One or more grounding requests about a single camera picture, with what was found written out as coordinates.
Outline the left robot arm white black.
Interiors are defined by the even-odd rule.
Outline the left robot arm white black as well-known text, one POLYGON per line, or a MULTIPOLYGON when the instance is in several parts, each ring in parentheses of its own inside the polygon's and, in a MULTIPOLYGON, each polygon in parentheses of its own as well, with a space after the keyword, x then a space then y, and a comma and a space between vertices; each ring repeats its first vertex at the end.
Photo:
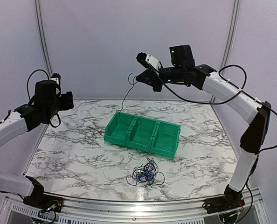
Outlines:
MULTIPOLYGON (((14 111, 9 111, 0 121, 0 147, 41 124, 51 125, 52 118, 58 116, 60 111, 73 107, 72 92, 62 93, 55 80, 37 82, 35 94, 30 101, 14 111)), ((24 203, 31 206, 43 208, 48 204, 44 187, 33 177, 0 172, 0 192, 21 195, 24 197, 24 203)))

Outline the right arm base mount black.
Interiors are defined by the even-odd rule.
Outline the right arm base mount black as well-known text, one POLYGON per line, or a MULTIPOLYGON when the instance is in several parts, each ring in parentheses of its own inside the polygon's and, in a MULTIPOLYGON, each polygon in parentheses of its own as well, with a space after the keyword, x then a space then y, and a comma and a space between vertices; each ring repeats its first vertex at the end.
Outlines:
POLYGON ((238 197, 236 200, 234 200, 231 196, 217 196, 205 199, 202 207, 208 214, 212 214, 242 208, 244 205, 245 202, 242 196, 238 197))

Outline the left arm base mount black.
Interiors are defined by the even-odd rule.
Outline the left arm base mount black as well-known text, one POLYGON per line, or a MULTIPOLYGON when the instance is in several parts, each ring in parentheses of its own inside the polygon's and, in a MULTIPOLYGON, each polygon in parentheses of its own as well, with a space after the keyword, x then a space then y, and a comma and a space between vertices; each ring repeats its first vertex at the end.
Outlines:
POLYGON ((23 199, 23 203, 44 211, 50 208, 51 211, 61 212, 63 205, 63 198, 51 195, 43 195, 40 198, 32 198, 27 196, 23 199))

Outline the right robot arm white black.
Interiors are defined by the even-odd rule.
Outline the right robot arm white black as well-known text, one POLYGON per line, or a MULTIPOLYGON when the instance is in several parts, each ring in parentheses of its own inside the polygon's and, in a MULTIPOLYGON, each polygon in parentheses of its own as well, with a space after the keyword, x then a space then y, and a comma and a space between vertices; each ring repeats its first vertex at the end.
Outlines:
POLYGON ((238 202, 258 158, 268 131, 270 104, 243 92, 212 67, 206 64, 197 66, 190 45, 170 47, 169 52, 172 67, 166 68, 151 54, 138 53, 136 59, 145 71, 136 80, 151 86, 154 92, 160 92, 167 84, 192 85, 221 100, 221 104, 228 105, 249 125, 240 139, 241 152, 233 177, 220 199, 220 205, 230 209, 238 202))

